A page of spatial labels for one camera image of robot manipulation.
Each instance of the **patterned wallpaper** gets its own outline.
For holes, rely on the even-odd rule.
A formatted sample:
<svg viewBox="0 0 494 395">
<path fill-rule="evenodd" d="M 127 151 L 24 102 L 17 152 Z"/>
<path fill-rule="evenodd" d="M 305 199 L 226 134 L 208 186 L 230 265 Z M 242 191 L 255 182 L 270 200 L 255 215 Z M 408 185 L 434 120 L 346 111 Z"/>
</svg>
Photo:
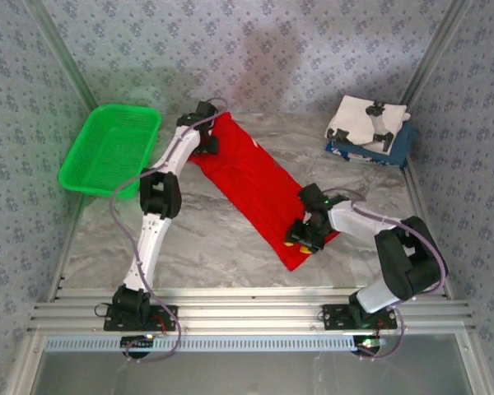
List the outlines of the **patterned wallpaper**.
<svg viewBox="0 0 494 395">
<path fill-rule="evenodd" d="M 23 3 L 0 0 L 0 392 L 69 227 L 57 172 L 85 117 Z"/>
<path fill-rule="evenodd" d="M 426 204 L 494 373 L 494 0 L 468 11 L 412 113 Z"/>
<path fill-rule="evenodd" d="M 100 103 L 165 113 L 223 96 L 244 112 L 397 102 L 448 1 L 44 0 Z"/>
</svg>

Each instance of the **white folded cloth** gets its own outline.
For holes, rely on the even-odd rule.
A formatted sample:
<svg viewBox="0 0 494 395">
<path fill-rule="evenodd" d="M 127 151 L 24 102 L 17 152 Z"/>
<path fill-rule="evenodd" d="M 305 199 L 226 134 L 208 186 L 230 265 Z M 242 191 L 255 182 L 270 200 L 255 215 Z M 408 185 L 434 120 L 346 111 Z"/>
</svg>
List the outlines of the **white folded cloth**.
<svg viewBox="0 0 494 395">
<path fill-rule="evenodd" d="M 366 109 L 375 106 L 378 112 Z M 338 130 L 339 135 L 344 136 L 347 142 L 358 146 L 366 146 L 367 150 L 389 154 L 392 144 L 384 150 L 383 141 L 377 141 L 377 137 L 391 132 L 393 139 L 397 136 L 403 126 L 404 121 L 410 119 L 410 114 L 406 112 L 406 105 L 385 105 L 378 104 L 372 100 L 363 100 L 345 95 L 338 107 L 337 113 L 333 116 L 326 128 L 325 136 L 333 138 Z"/>
</svg>

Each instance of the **gray marble table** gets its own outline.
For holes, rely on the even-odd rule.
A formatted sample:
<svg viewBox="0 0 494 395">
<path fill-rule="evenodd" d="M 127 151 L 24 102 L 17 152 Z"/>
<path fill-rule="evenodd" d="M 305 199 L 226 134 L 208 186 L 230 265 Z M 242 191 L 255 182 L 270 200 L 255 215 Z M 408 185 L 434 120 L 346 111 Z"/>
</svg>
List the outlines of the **gray marble table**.
<svg viewBox="0 0 494 395">
<path fill-rule="evenodd" d="M 330 114 L 235 114 L 234 119 L 298 183 L 322 189 L 341 186 L 366 196 L 364 207 L 389 216 L 410 216 L 412 205 L 398 168 L 347 163 L 324 151 Z M 151 163 L 161 157 L 177 116 L 166 116 Z M 289 272 L 254 227 L 194 164 L 179 177 L 183 206 L 166 234 L 156 266 L 155 286 L 364 286 L 380 271 L 374 246 L 339 235 L 324 251 Z M 116 210 L 138 238 L 138 198 Z M 88 198 L 77 227 L 65 280 L 68 289 L 115 289 L 132 261 L 129 242 L 113 224 L 108 200 Z"/>
</svg>

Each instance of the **red cloth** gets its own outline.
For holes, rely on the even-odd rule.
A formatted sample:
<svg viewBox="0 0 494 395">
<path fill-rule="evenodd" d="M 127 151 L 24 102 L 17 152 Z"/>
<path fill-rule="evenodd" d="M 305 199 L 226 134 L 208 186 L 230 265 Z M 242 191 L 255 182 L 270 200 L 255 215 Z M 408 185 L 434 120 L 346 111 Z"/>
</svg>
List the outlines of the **red cloth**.
<svg viewBox="0 0 494 395">
<path fill-rule="evenodd" d="M 304 216 L 298 198 L 302 187 L 232 120 L 231 114 L 216 119 L 212 135 L 219 140 L 219 153 L 192 156 L 190 160 L 247 217 L 286 267 L 295 270 L 309 254 L 301 253 L 297 244 L 286 246 L 284 239 L 293 221 Z"/>
</svg>

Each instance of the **green plastic basket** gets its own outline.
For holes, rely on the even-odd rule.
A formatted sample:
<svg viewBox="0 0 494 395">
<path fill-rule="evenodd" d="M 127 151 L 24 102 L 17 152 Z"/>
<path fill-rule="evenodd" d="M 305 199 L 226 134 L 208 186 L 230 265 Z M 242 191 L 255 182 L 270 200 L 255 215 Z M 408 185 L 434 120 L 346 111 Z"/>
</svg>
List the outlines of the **green plastic basket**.
<svg viewBox="0 0 494 395">
<path fill-rule="evenodd" d="M 134 105 L 102 105 L 94 109 L 68 153 L 58 181 L 65 189 L 109 196 L 127 179 L 141 173 L 156 144 L 161 115 Z M 117 194 L 130 199 L 136 181 Z"/>
</svg>

